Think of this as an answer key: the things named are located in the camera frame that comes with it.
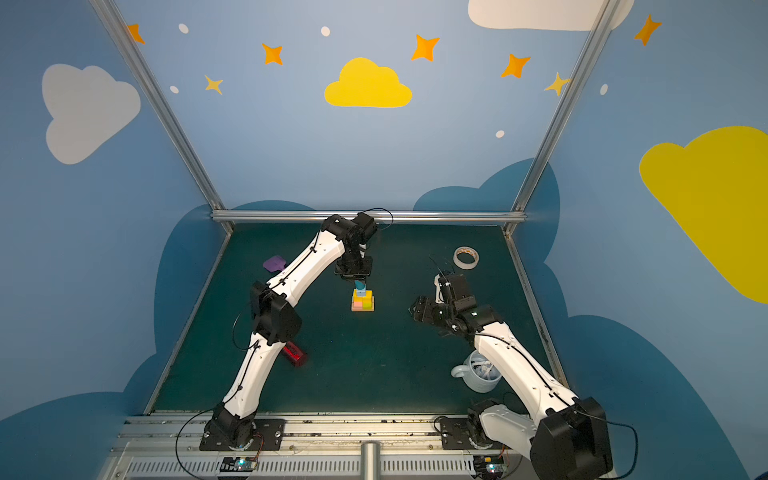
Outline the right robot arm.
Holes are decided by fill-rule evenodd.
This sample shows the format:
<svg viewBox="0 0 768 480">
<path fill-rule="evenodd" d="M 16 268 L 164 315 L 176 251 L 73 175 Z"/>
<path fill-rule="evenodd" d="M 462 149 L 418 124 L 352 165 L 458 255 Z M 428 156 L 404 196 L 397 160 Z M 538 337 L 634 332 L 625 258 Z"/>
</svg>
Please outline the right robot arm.
<svg viewBox="0 0 768 480">
<path fill-rule="evenodd" d="M 409 312 L 417 322 L 471 341 L 527 410 L 517 414 L 493 401 L 471 409 L 467 431 L 473 446 L 507 446 L 528 459 L 540 479 L 596 479 L 613 470 L 601 405 L 593 398 L 579 399 L 550 375 L 492 307 L 458 310 L 420 296 Z"/>
</svg>

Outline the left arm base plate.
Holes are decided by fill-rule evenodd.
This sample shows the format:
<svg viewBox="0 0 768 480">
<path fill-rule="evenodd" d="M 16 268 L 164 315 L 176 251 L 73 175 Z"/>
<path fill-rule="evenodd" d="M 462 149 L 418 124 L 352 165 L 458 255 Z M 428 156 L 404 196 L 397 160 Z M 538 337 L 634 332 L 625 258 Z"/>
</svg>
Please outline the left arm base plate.
<svg viewBox="0 0 768 480">
<path fill-rule="evenodd" d="M 286 422 L 283 419 L 246 419 L 226 424 L 210 420 L 199 444 L 201 451 L 277 451 Z"/>
</svg>

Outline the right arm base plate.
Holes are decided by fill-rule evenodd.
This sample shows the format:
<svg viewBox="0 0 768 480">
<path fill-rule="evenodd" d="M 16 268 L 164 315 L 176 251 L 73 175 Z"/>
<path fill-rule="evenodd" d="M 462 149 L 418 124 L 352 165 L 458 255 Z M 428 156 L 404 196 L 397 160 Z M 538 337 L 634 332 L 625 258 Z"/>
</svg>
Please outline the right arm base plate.
<svg viewBox="0 0 768 480">
<path fill-rule="evenodd" d="M 441 440 L 443 450 L 476 450 L 477 446 L 470 437 L 466 417 L 439 416 L 434 426 Z"/>
</svg>

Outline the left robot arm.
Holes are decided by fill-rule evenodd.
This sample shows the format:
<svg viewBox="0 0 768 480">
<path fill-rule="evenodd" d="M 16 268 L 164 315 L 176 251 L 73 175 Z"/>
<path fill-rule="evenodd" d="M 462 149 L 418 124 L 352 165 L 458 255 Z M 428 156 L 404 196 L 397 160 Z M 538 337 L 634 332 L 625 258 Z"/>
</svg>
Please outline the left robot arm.
<svg viewBox="0 0 768 480">
<path fill-rule="evenodd" d="M 231 388 L 205 426 L 203 449 L 250 448 L 257 438 L 254 419 L 263 387 L 278 355 L 302 325 L 295 310 L 299 300 L 330 265 L 345 280 L 365 281 L 373 266 L 365 250 L 376 231 L 375 219 L 365 212 L 351 220 L 334 214 L 282 272 L 251 286 L 251 337 Z"/>
</svg>

